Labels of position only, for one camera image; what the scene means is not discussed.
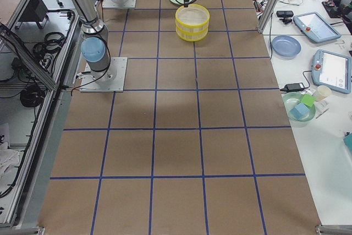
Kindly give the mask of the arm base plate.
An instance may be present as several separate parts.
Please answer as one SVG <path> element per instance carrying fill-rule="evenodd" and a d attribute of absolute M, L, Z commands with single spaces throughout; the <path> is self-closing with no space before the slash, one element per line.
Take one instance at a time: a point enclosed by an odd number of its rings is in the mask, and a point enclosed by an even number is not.
<path fill-rule="evenodd" d="M 104 0 L 102 7 L 104 9 L 134 9 L 136 0 Z"/>
<path fill-rule="evenodd" d="M 88 63 L 82 76 L 80 92 L 123 92 L 127 71 L 127 57 L 112 57 L 107 73 L 92 72 Z"/>

